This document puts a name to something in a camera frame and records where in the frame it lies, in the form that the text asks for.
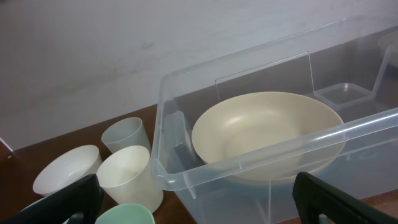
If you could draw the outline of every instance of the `mint green cup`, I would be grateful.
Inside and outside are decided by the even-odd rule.
[[[155,224],[152,213],[136,203],[118,205],[98,217],[95,224]]]

